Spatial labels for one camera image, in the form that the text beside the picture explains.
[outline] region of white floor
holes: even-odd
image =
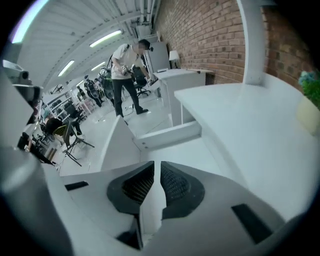
[[[147,113],[140,115],[132,110],[132,99],[127,97],[122,103],[124,120],[127,121],[132,133],[141,136],[147,133],[160,131],[170,127],[170,120],[163,107],[162,99],[154,94],[149,96],[141,95],[139,103],[144,109],[148,109]],[[114,108],[104,102],[101,108],[95,111],[80,125],[81,131],[85,135],[85,141],[94,145],[94,148],[79,144],[74,147],[72,154],[78,159],[82,165],[79,166],[69,157],[65,157],[61,149],[55,153],[52,161],[58,164],[60,176],[78,175],[95,173],[100,170],[97,167],[96,159],[98,159],[104,143],[106,142],[111,128],[116,120]]]

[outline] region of black pad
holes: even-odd
[[[107,197],[120,213],[137,215],[154,183],[154,175],[155,162],[149,161],[112,180],[107,188]]]
[[[163,220],[188,216],[205,197],[205,188],[198,179],[165,161],[161,162],[160,183],[166,199]]]

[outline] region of potted plant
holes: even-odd
[[[312,135],[316,135],[320,127],[319,78],[319,72],[303,71],[299,79],[304,97],[301,99],[297,108],[297,119]]]

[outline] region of sneaker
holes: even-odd
[[[137,111],[136,114],[137,114],[137,115],[140,115],[140,114],[142,114],[142,113],[147,113],[148,111],[149,111],[148,109],[143,109],[143,108],[141,108],[141,110]]]

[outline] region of white desk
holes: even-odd
[[[233,83],[174,94],[202,126],[203,141],[212,140],[246,186],[289,220],[305,211],[318,185],[319,141],[286,104],[284,97],[295,89],[286,90],[275,95],[269,88]]]
[[[191,87],[204,86],[207,72],[210,72],[210,70],[169,69],[164,72],[154,73],[159,82],[156,82],[150,89],[154,91],[160,87],[163,105],[166,107],[173,127],[183,123],[181,105],[175,98],[174,92]]]

